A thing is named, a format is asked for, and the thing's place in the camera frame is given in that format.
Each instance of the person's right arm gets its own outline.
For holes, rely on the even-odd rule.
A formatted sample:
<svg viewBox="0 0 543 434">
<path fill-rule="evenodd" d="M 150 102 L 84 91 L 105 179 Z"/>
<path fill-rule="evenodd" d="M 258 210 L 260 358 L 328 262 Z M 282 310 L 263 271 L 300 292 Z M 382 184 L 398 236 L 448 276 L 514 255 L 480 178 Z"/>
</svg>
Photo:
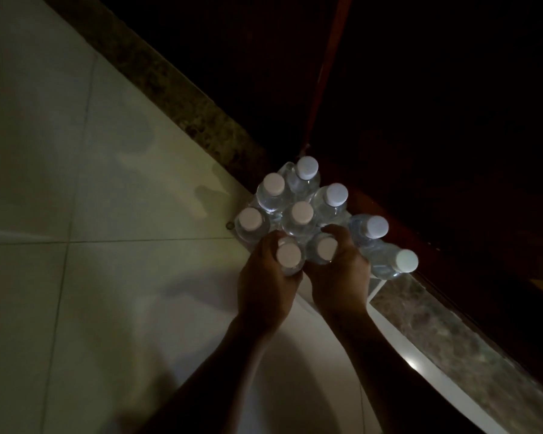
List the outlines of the person's right arm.
<svg viewBox="0 0 543 434">
<path fill-rule="evenodd" d="M 480 432 L 398 355 L 366 310 L 370 264 L 347 229 L 323 228 L 338 241 L 332 262 L 306 262 L 313 298 L 350 357 L 384 433 Z"/>
</svg>

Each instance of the floor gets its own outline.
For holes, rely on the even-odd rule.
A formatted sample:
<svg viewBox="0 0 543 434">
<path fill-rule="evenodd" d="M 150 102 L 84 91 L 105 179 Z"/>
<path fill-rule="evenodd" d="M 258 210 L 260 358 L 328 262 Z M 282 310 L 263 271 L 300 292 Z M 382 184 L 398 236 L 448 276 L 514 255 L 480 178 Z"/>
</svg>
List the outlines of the floor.
<svg viewBox="0 0 543 434">
<path fill-rule="evenodd" d="M 119 433 L 145 420 L 234 316 L 248 252 L 225 224 L 249 197 L 43 1 L 0 0 L 0 433 Z M 503 432 L 420 357 L 414 368 L 455 406 Z M 380 432 L 302 297 L 240 432 Z"/>
</svg>

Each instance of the person's left arm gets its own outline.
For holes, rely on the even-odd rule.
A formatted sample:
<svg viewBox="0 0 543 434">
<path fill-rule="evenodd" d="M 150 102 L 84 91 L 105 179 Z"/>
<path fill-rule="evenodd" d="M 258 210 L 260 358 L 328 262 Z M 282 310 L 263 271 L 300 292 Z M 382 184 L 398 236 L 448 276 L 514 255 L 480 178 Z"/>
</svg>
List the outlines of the person's left arm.
<svg viewBox="0 0 543 434">
<path fill-rule="evenodd" d="M 239 312 L 215 352 L 174 393 L 139 434 L 233 433 L 244 398 L 267 343 L 290 312 L 302 273 L 287 277 L 275 260 L 273 231 L 241 270 Z"/>
</svg>

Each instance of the clear plastic bottle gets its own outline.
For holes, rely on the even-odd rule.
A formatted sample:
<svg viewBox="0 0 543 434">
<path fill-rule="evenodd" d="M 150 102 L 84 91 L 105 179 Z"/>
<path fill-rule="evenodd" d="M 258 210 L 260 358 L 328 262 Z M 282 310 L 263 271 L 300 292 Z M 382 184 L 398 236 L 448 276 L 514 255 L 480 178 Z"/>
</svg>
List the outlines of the clear plastic bottle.
<svg viewBox="0 0 543 434">
<path fill-rule="evenodd" d="M 261 208 L 247 207 L 235 219 L 235 229 L 240 239 L 257 244 L 270 231 L 270 219 Z"/>
<path fill-rule="evenodd" d="M 318 265 L 330 263 L 336 249 L 338 241 L 329 233 L 316 234 L 306 245 L 306 259 Z"/>
<path fill-rule="evenodd" d="M 294 275 L 304 266 L 306 255 L 296 239 L 288 236 L 278 241 L 275 259 L 285 275 Z"/>
<path fill-rule="evenodd" d="M 337 222 L 346 211 L 348 189 L 340 183 L 321 187 L 312 197 L 311 206 L 319 227 Z"/>
<path fill-rule="evenodd" d="M 319 189 L 318 162 L 314 157 L 302 157 L 297 164 L 286 163 L 283 175 L 296 201 L 309 202 Z"/>
<path fill-rule="evenodd" d="M 316 217 L 311 204 L 298 201 L 288 205 L 281 216 L 281 227 L 283 231 L 296 239 L 310 238 L 316 229 Z"/>
<path fill-rule="evenodd" d="M 294 201 L 294 194 L 285 187 L 284 178 L 275 172 L 265 176 L 255 196 L 262 209 L 276 215 Z"/>
<path fill-rule="evenodd" d="M 380 280 L 391 280 L 418 267 L 418 256 L 398 245 L 379 241 L 378 246 L 361 248 L 360 253 L 370 261 L 372 275 Z"/>
<path fill-rule="evenodd" d="M 354 215 L 348 219 L 348 230 L 354 245 L 358 248 L 367 248 L 375 245 L 379 239 L 388 233 L 388 221 L 382 216 Z"/>
</svg>

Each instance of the person's left hand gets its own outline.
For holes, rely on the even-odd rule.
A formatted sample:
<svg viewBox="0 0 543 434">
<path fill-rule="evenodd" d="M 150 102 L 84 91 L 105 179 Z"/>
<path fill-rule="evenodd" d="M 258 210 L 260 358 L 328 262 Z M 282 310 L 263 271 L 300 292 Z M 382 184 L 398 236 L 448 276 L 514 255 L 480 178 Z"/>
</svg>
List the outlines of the person's left hand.
<svg viewBox="0 0 543 434">
<path fill-rule="evenodd" d="M 283 231 L 264 236 L 241 270 L 237 287 L 238 319 L 257 336 L 272 335 L 288 316 L 303 272 L 286 276 L 275 259 Z"/>
</svg>

